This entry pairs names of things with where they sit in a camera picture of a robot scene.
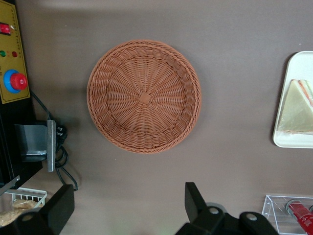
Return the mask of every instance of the sandwich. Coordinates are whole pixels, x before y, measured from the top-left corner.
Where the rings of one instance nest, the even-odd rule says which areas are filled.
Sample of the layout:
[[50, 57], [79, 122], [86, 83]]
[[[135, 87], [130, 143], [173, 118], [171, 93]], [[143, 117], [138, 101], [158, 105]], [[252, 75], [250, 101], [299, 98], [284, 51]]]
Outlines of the sandwich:
[[313, 135], [313, 86], [309, 81], [291, 81], [277, 130]]

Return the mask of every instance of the food item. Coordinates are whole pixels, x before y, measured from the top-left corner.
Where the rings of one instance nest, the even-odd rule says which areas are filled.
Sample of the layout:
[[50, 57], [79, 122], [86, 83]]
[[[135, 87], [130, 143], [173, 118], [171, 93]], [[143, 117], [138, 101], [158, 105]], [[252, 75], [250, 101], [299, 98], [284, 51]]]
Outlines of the food item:
[[313, 134], [313, 86], [309, 81], [291, 81], [277, 130]]
[[5, 226], [13, 222], [23, 212], [33, 209], [37, 205], [37, 202], [25, 199], [16, 199], [13, 202], [13, 211], [7, 211], [0, 213], [0, 226]]
[[23, 209], [15, 209], [13, 211], [0, 213], [0, 226], [6, 226], [12, 223], [24, 211]]
[[36, 205], [37, 202], [25, 199], [16, 199], [13, 202], [14, 209], [33, 209]]

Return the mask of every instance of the red button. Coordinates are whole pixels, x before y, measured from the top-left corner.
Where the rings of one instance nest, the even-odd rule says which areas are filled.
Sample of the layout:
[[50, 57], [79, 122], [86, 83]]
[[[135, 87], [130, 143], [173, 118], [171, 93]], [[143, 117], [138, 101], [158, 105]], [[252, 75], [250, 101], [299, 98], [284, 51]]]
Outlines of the red button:
[[10, 78], [11, 86], [15, 90], [24, 90], [27, 87], [27, 79], [24, 74], [14, 73]]
[[0, 33], [10, 35], [11, 34], [10, 26], [6, 23], [2, 23], [2, 24], [0, 23]]

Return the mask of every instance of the emergency stop button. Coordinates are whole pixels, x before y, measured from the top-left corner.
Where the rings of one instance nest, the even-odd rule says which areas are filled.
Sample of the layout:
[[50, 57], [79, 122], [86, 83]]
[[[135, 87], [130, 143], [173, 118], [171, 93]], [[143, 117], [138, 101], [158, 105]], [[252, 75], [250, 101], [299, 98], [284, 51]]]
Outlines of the emergency stop button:
[[15, 90], [25, 90], [27, 87], [27, 79], [24, 74], [21, 73], [14, 73], [11, 75], [10, 78], [11, 86]]
[[5, 72], [3, 82], [6, 89], [11, 93], [19, 93], [27, 88], [27, 78], [17, 70], [8, 70]]

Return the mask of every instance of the white tray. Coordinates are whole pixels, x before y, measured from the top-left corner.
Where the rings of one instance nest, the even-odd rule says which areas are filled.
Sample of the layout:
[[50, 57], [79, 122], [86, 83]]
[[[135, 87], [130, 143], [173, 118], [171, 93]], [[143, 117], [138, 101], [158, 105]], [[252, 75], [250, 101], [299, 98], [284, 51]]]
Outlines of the white tray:
[[292, 79], [308, 80], [313, 84], [313, 51], [302, 51], [296, 53], [288, 62], [284, 86], [277, 112], [273, 140], [277, 146], [282, 148], [313, 148], [313, 135], [288, 134], [277, 131], [284, 97]]

